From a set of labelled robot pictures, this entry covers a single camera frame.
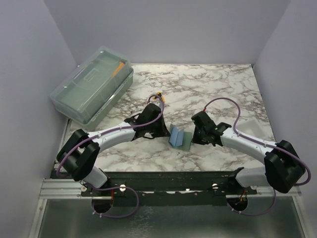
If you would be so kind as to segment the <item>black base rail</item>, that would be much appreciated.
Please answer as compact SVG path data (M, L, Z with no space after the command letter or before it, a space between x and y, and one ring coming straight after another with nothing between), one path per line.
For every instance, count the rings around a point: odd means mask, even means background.
M108 180L102 190L82 182L77 198L90 199L98 212L111 207L135 206L225 206L231 203L236 210L247 207L247 199L254 195L271 196L271 188L253 185L241 187L236 181L237 171L220 172L107 172Z

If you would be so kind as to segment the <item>yellow handled hex key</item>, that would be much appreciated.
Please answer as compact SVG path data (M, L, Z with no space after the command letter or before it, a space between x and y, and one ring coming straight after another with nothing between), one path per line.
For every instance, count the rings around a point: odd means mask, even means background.
M165 104L165 99L164 99L163 95L161 94L161 92L157 92L155 95L153 95L152 99L132 105L130 107L130 113L134 114L134 113L140 111L141 106L152 103L153 100L157 100L159 108L162 109L163 104Z

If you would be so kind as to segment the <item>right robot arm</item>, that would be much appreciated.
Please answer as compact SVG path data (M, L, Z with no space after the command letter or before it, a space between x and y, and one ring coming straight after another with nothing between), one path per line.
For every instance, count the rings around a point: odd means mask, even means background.
M236 169L233 179L228 181L228 189L233 194L239 194L251 186L271 186L278 192L288 193L306 172L288 141L275 143L241 134L227 123L215 124L204 111L192 116L191 120L195 125L194 144L235 149L263 164L258 168Z

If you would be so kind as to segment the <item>white plastic card tray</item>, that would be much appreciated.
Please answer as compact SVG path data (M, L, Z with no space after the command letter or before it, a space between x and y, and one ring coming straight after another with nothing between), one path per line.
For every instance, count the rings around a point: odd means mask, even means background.
M267 139L267 133L264 131L257 119L249 119L238 122L236 129L244 134L257 137L259 139Z

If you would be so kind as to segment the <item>clear plastic storage box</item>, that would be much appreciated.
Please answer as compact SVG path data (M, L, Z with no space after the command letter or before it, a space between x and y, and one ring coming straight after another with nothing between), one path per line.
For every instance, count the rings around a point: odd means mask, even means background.
M127 56L100 47L53 90L57 111L94 130L133 83Z

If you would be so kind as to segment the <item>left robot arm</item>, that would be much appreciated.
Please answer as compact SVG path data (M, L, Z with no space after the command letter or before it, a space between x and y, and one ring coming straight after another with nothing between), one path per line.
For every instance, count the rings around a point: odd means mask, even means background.
M57 154L60 169L65 169L74 181L84 181L93 187L99 196L109 192L110 184L107 175L95 166L100 152L115 145L131 142L139 138L154 139L169 137L163 111L165 103L159 106L149 103L144 110L106 130L85 132L75 131Z

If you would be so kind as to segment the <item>green card holder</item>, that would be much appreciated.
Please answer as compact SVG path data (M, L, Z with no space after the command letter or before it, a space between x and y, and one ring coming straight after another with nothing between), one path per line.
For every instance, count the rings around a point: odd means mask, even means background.
M172 148L189 151L193 134L183 129L178 129L175 125L170 125L169 144Z

